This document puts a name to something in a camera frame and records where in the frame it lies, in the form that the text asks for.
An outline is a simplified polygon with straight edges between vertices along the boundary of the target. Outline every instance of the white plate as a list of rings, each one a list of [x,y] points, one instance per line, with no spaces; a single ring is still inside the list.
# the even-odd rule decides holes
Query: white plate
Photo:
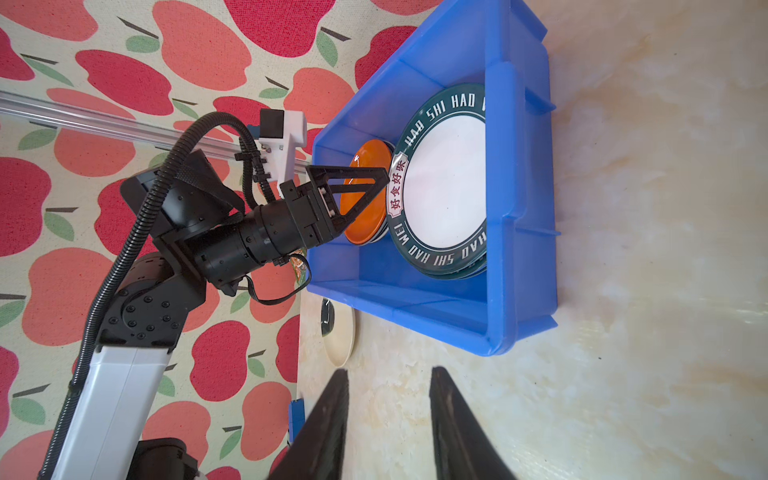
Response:
[[[453,247],[485,221],[485,122],[455,115],[424,136],[402,186],[408,224],[424,244]]]
[[[326,355],[333,366],[341,368],[349,360],[355,346],[355,310],[349,305],[327,298],[323,299],[321,308],[321,332],[329,330],[323,335]]]

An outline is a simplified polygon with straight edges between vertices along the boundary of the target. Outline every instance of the blue plastic bin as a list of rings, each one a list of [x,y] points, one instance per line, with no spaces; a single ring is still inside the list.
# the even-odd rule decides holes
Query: blue plastic bin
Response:
[[[389,236],[364,247],[341,236],[310,250],[311,292],[483,356],[557,326],[546,33],[521,0],[446,0],[314,145],[314,164],[349,165],[372,138],[396,144],[438,91],[485,83],[487,272],[434,280]]]

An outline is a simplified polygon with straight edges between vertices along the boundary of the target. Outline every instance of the plate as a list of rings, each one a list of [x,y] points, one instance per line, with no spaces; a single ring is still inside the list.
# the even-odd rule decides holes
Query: plate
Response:
[[[392,241],[421,272],[477,267],[487,240],[482,84],[448,88],[416,112],[395,147],[386,207]]]
[[[320,333],[328,360],[333,366],[344,366],[355,345],[355,310],[343,303],[323,299],[320,310]]]
[[[371,140],[363,144],[357,151],[350,167],[384,167],[389,168],[392,163],[392,150],[389,145],[381,140]],[[344,184],[372,184],[373,179],[356,178],[347,179]],[[339,209],[346,214],[363,194],[342,194]],[[380,193],[373,202],[363,210],[360,215],[349,225],[344,234],[347,240],[355,245],[365,245],[375,241],[386,225],[386,194]]]
[[[375,243],[384,238],[386,233],[389,232],[389,225],[387,225],[386,222],[384,222],[384,225],[382,226],[382,229],[379,231],[379,234],[374,237],[373,240],[369,241],[368,243]]]
[[[477,262],[475,262],[471,266],[468,266],[465,269],[459,270],[458,272],[444,273],[442,275],[435,275],[434,273],[427,273],[424,271],[422,271],[422,273],[436,280],[465,280],[485,272],[487,267],[488,267],[488,262],[486,261],[485,256],[483,256],[481,259],[479,259]]]

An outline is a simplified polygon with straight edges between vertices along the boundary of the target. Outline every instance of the apple pattern tablecloth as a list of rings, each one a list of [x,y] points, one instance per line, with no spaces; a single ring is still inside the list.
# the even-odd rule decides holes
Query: apple pattern tablecloth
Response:
[[[248,124],[261,108],[301,110],[310,142],[296,156],[307,159],[439,0],[195,3],[0,2],[0,90],[177,130],[214,110]],[[210,136],[237,141],[228,127]],[[35,478],[85,314],[134,220],[120,183],[165,154],[0,116],[0,480]],[[240,189],[238,165],[211,163]],[[253,276],[276,297],[304,274],[288,265]],[[266,477],[286,451],[298,314],[297,301],[262,306],[209,286],[143,438],[181,438],[213,480]]]

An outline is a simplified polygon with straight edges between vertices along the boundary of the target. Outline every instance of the red apple print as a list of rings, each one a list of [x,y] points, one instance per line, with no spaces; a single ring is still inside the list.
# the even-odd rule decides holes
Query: red apple print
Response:
[[[208,480],[240,480],[240,472],[232,467],[219,467],[205,476]]]
[[[0,257],[6,257],[40,237],[51,178],[37,165],[13,157],[0,157],[0,171]]]
[[[120,105],[150,115],[170,115],[170,82],[131,57],[104,50],[79,51],[74,59],[88,72],[88,83]]]
[[[8,427],[8,417],[11,411],[8,393],[11,391],[11,384],[16,379],[17,373],[18,358],[16,354],[0,346],[0,436],[5,433],[5,428]]]
[[[280,57],[300,57],[315,43],[320,19],[335,0],[224,0],[235,25],[253,43]]]
[[[130,141],[62,128],[53,153],[58,163],[73,174],[108,177],[134,159],[136,148]]]
[[[233,320],[217,323],[197,337],[190,382],[203,400],[221,402],[243,388],[249,343],[248,327]]]
[[[219,290],[208,283],[205,286],[205,303],[192,310],[187,315],[187,321],[184,323],[183,332],[189,332],[205,324],[214,314],[214,310],[219,306]]]
[[[97,199],[101,213],[94,223],[94,230],[104,248],[114,255],[123,250],[125,240],[136,222],[136,215],[120,195],[120,186],[124,181],[125,179],[122,179],[107,185]],[[139,257],[151,252],[157,252],[157,248],[149,238]]]
[[[411,26],[390,27],[377,33],[371,40],[368,54],[355,62],[357,88],[361,88],[415,30],[416,27]]]
[[[290,392],[282,383],[264,382],[253,387],[243,400],[243,457],[262,460],[283,443],[288,433]]]
[[[174,128],[179,131],[187,130],[190,127],[190,125],[192,125],[191,120],[179,120],[174,122]],[[230,137],[229,135],[225,134],[224,132],[216,128],[206,133],[205,136],[208,138],[215,138],[217,140],[232,141],[232,137]]]
[[[302,68],[293,76],[286,110],[303,111],[311,124],[327,124],[355,94],[339,75],[322,68]]]
[[[11,447],[0,459],[0,480],[35,480],[53,430],[35,433]]]
[[[3,0],[0,15],[37,33],[61,40],[88,40],[98,24],[84,0]]]
[[[198,87],[227,91],[245,84],[250,52],[224,23],[184,2],[158,2],[152,15],[163,33],[163,60]]]
[[[371,0],[374,5],[397,15],[414,15],[440,5],[442,0]]]
[[[109,114],[116,117],[130,118],[131,120],[135,120],[133,115],[118,107],[117,105],[99,97],[84,94],[81,91],[70,90],[69,88],[49,88],[45,93],[48,94],[48,98],[60,104],[72,105],[73,107],[100,111],[102,114]]]
[[[216,175],[219,176],[221,181],[227,179],[227,175],[230,174],[230,162],[226,160],[219,160],[218,158],[209,158],[210,166],[216,171]]]
[[[35,73],[26,61],[11,48],[11,38],[0,28],[0,77],[11,80],[31,80]]]
[[[274,266],[272,263],[268,263],[258,270],[254,270],[250,276],[256,287],[256,295],[265,300],[280,298],[291,293],[296,283],[296,274],[293,273],[293,268],[289,263],[283,266]],[[250,314],[261,323],[274,323],[288,313],[294,301],[296,301],[296,296],[292,296],[278,305],[262,305],[256,300],[251,300]]]
[[[304,151],[310,155],[312,155],[312,149],[315,146],[315,137],[317,137],[317,134],[323,131],[322,128],[313,128],[311,130],[306,131],[306,147],[303,147]]]
[[[226,111],[228,114],[238,117],[246,126],[253,125],[257,127],[260,124],[259,112],[262,108],[269,107],[260,101],[251,100],[250,98],[219,97],[214,100],[214,108],[217,111]],[[223,129],[232,135],[237,135],[237,131],[228,125],[224,125]]]
[[[235,190],[234,192],[237,194],[238,197],[243,199],[243,202],[245,202],[245,194],[243,192],[241,192],[240,190]],[[237,210],[232,209],[232,211],[230,212],[230,215],[234,215],[235,212],[237,212]],[[245,213],[247,214],[248,212],[250,212],[250,207],[248,207],[248,203],[246,202],[245,203]]]
[[[180,439],[187,446],[187,453],[200,465],[208,453],[208,440],[205,435],[209,427],[210,414],[205,407],[195,402],[173,402],[147,419],[141,438]]]
[[[280,453],[277,454],[277,457],[272,461],[272,466],[270,467],[270,475],[272,475],[272,472],[275,471],[275,468],[280,464],[280,462],[283,461],[283,458],[288,454],[288,447],[283,447],[282,450],[280,450]]]
[[[275,366],[286,382],[296,383],[299,372],[299,316],[280,327],[277,333]]]
[[[111,267],[107,257],[83,248],[61,248],[35,260],[22,317],[27,338],[46,346],[82,339],[88,309]]]

